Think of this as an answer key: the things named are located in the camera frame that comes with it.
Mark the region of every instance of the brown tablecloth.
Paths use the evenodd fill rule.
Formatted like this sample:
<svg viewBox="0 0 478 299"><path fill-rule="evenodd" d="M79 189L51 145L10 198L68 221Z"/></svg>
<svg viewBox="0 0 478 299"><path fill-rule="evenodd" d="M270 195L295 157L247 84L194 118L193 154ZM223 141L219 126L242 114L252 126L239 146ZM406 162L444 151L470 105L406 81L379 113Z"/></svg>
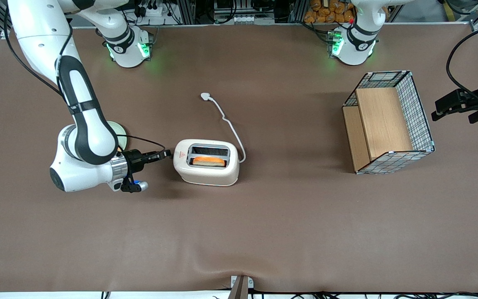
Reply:
<svg viewBox="0 0 478 299"><path fill-rule="evenodd" d="M75 30L107 119L170 148L235 143L209 92L245 144L232 187L185 183L166 160L135 175L150 184L140 194L53 185L72 119L0 42L0 291L215 289L247 274L273 292L478 292L478 123L430 123L436 153L357 176L341 112L365 72L408 69L430 117L469 32L386 25L364 65L344 66L300 26L167 28L151 62L122 69L93 30ZM478 36L451 68L478 87Z"/></svg>

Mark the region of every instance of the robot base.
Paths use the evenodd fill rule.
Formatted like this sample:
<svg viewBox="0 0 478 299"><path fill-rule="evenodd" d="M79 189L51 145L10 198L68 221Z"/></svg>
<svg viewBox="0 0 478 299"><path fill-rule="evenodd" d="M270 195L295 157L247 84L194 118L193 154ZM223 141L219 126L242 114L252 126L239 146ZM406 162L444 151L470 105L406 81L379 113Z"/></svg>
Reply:
<svg viewBox="0 0 478 299"><path fill-rule="evenodd" d="M112 61L117 62L117 64L123 68L134 68L139 66L144 61L150 61L152 55L154 35L137 26L131 26L130 28L134 31L135 38L134 42L127 48L125 53L117 53L107 44Z"/></svg>
<svg viewBox="0 0 478 299"><path fill-rule="evenodd" d="M334 42L333 45L328 45L328 53L330 57L337 57L341 62L349 66L358 66L366 61L372 55L373 47L376 42L364 51L359 51L355 46L348 41L347 30L344 27L338 27L333 32L328 33L328 40Z"/></svg>

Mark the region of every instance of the cable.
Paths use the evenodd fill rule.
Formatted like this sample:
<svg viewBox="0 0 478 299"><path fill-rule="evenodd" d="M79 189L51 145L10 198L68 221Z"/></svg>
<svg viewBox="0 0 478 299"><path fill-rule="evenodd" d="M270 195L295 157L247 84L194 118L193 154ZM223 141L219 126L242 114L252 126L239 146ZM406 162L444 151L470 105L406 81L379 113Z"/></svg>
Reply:
<svg viewBox="0 0 478 299"><path fill-rule="evenodd" d="M132 19L132 18L130 18L130 21L129 21L129 19L127 17L127 14L125 13L124 10L121 10L121 12L123 13L123 16L125 17L125 21L127 22L127 24L130 24L130 23L135 24L136 23L136 21L134 21L134 19Z"/></svg>
<svg viewBox="0 0 478 299"><path fill-rule="evenodd" d="M446 4L447 6L449 6L449 8L451 8L451 10L455 13L458 13L459 15L471 15L472 13L471 12L462 12L462 11L459 11L457 8L454 8L451 3L449 2L449 0L445 0L446 1Z"/></svg>
<svg viewBox="0 0 478 299"><path fill-rule="evenodd" d="M61 58L62 58L62 54L64 53L64 50L66 49L66 46L68 45L68 43L70 42L71 40L71 37L73 36L73 27L71 25L68 24L68 26L70 27L70 33L68 34L68 37L66 38L64 44L62 45L62 48L60 49L60 52L59 52L59 56L57 57L56 59L56 69L55 69L55 72L56 72L56 85L59 87L59 91L61 93L62 92L62 87L60 85L60 73L59 73L59 68L60 68L60 61L61 61Z"/></svg>
<svg viewBox="0 0 478 299"><path fill-rule="evenodd" d="M160 25L158 25L158 29L156 29L156 34L154 34L154 38L152 39L152 45L156 44L158 41L158 33L160 32Z"/></svg>
<svg viewBox="0 0 478 299"><path fill-rule="evenodd" d="M315 29L315 28L313 28L313 27L307 25L306 23L304 23L304 22L302 22L302 21L292 21L291 23L301 24L301 25L303 25L305 28L307 28L307 29L309 29L309 30L311 30L311 31L315 31L315 30L316 30L316 31L319 32L319 33L323 33L323 34L327 34L327 33L328 33L328 32L325 32L324 30Z"/></svg>
<svg viewBox="0 0 478 299"><path fill-rule="evenodd" d="M312 32L314 32L316 34L316 36L322 40L323 42L325 42L326 44L334 44L334 42L330 42L326 39L324 39L320 34L328 34L328 32L325 32L324 30L318 30L316 29L313 24L311 23L311 26L307 25L306 23L302 22L302 21L292 21L291 23L298 23L298 24L301 24L303 25L305 28L311 30Z"/></svg>
<svg viewBox="0 0 478 299"><path fill-rule="evenodd" d="M475 36L478 34L478 30L474 31L474 32L471 32L470 34L468 34L465 38L463 38L461 41L459 41L455 47L453 48L453 50L451 50L451 53L449 54L449 57L447 59L447 62L446 62L446 73L447 73L447 76L449 76L449 79L455 84L457 85L460 89L462 89L463 91L466 91L466 93L468 93L469 95L471 95L472 97L476 98L478 100L478 95L474 94L472 91L470 91L470 89L467 89L465 86L463 86L462 84L460 84L454 77L453 75L451 74L451 70L449 69L450 67L450 64L451 64L451 59L453 58L453 55L455 54L455 52L457 51L457 49L464 43L466 42L468 39L470 39L472 36Z"/></svg>
<svg viewBox="0 0 478 299"><path fill-rule="evenodd" d="M477 293L470 293L470 292L457 292L457 293L453 293L453 294L448 294L448 295L444 295L442 297L437 297L436 294L423 294L423 295L420 295L420 294L412 294L413 296L410 296L408 294L401 294L401 295L397 295L396 297L394 297L394 299L400 299L400 298L409 298L409 299L448 299L449 297L453 297L453 296L470 296L470 297L478 297L478 294Z"/></svg>
<svg viewBox="0 0 478 299"><path fill-rule="evenodd" d="M329 41L327 39L324 39L320 34L319 32L317 31L317 29L315 29L315 27L313 26L313 23L311 23L311 27L313 28L313 32L317 35L317 37L322 40L323 42L325 42L326 44L329 44Z"/></svg>
<svg viewBox="0 0 478 299"><path fill-rule="evenodd" d="M10 39L8 38L8 6L6 8L6 11L5 11L5 18L3 20L3 31L4 31L4 34L5 34L5 40L7 42L7 45L8 45L8 48L10 49L10 52L12 53L12 55L15 57L15 59L17 59L17 61L21 64L21 66L23 68L25 68L25 70L27 70L28 72L30 72L30 74L32 74L34 77L36 77L36 79L40 80L42 83L44 83L45 85L47 85L50 89L52 89L53 91L55 91L55 93L58 93L59 96L62 96L62 92L57 90L53 85L49 84L46 80L44 80L44 78L42 78L41 76L39 76L38 74L36 74L36 72L34 72L33 70L31 70L16 54L16 51L14 51L14 48L12 47L12 44L10 42Z"/></svg>
<svg viewBox="0 0 478 299"><path fill-rule="evenodd" d="M158 153L156 153L156 155L158 154L162 154L164 151L165 151L165 146L157 143L157 142L154 142L152 140L146 140L145 138L141 138L141 137L137 137L137 136L131 136L131 135L122 135L122 134L117 134L118 137L127 137L127 138L133 138L133 139L137 139L137 140L142 140L142 141L145 141L145 142L150 142L152 144L156 144L157 146L161 147L161 151L159 151Z"/></svg>
<svg viewBox="0 0 478 299"><path fill-rule="evenodd" d="M346 28L346 27L342 26L342 24L339 23L339 22L337 22L337 21L335 21L335 23L337 23L339 26L341 26L342 28L344 28L344 29L346 29L346 30L351 29L351 25L350 25L348 28Z"/></svg>
<svg viewBox="0 0 478 299"><path fill-rule="evenodd" d="M235 13L237 12L237 2L236 2L236 0L230 0L230 15L229 15L224 21L222 21L222 22L221 22L221 21L216 21L216 20L209 14L210 11L212 11L212 10L214 11L214 10L215 10L213 7L211 7L210 10L207 9L208 6L209 6L208 4L211 4L212 1L213 1L213 0L206 0L206 2L205 2L206 16L207 16L207 18L208 18L212 23L214 23L214 24L224 24L224 23L226 23L226 22L228 22L228 21L231 21L231 19L233 19L233 18L235 17Z"/></svg>
<svg viewBox="0 0 478 299"><path fill-rule="evenodd" d="M220 114L222 114L222 120L223 121L226 121L228 123L228 125L230 126L230 128L232 129L232 132L234 133L235 135L235 138L237 139L237 142L239 142L239 146L241 146L241 150L243 151L243 159L241 159L239 161L239 163L243 163L245 160L246 160L246 152L244 151L244 147L243 147L243 143L241 142L241 140L239 139L239 136L237 136L237 132L235 131L234 129L234 126L232 125L232 123L226 118L226 115L224 115L224 111L222 111L222 109L220 108L218 102L213 99L209 93L201 93L200 96L202 97L203 100L210 100L211 102L213 102L213 104L215 104L215 106L217 106L217 108L219 109L220 111Z"/></svg>
<svg viewBox="0 0 478 299"><path fill-rule="evenodd" d="M180 19L178 19L178 17L174 13L173 6L171 5L171 2L169 0L164 0L163 2L165 3L165 6L167 6L167 9L169 10L169 12L171 12L171 17L173 18L173 20L178 25L182 25L182 22L180 22Z"/></svg>

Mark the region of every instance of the plug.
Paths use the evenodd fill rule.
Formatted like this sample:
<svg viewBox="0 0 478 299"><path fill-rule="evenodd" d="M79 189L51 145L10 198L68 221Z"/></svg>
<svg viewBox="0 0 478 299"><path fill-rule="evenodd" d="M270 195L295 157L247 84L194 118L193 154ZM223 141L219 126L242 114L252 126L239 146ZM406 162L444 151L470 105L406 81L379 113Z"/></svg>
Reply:
<svg viewBox="0 0 478 299"><path fill-rule="evenodd" d="M211 97L209 96L209 93L201 93L201 94L200 94L200 97L201 97L203 100L209 100L209 99L211 99Z"/></svg>

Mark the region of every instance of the white power cord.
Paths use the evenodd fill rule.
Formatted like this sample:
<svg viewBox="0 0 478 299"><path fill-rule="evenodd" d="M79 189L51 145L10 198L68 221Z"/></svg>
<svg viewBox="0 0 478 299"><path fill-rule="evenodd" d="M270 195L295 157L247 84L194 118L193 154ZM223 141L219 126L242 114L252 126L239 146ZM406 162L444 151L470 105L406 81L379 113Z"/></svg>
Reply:
<svg viewBox="0 0 478 299"><path fill-rule="evenodd" d="M241 150L243 151L243 159L241 159L241 161L239 161L239 163L243 163L246 160L246 152L244 151L243 143L239 139L239 136L237 136L237 132L235 131L234 126L232 125L232 123L228 119L226 119L226 115L224 115L224 112L220 108L219 104L217 103L217 101L214 98L212 98L209 95L209 93L201 93L200 96L202 97L203 100L210 100L211 102L213 102L213 104L215 104L215 106L217 106L217 108L219 109L220 114L222 114L222 120L226 121L228 123L228 125L230 125L230 128L232 129L232 132L234 133L235 138L237 138L237 142L239 142L239 146L241 146Z"/></svg>

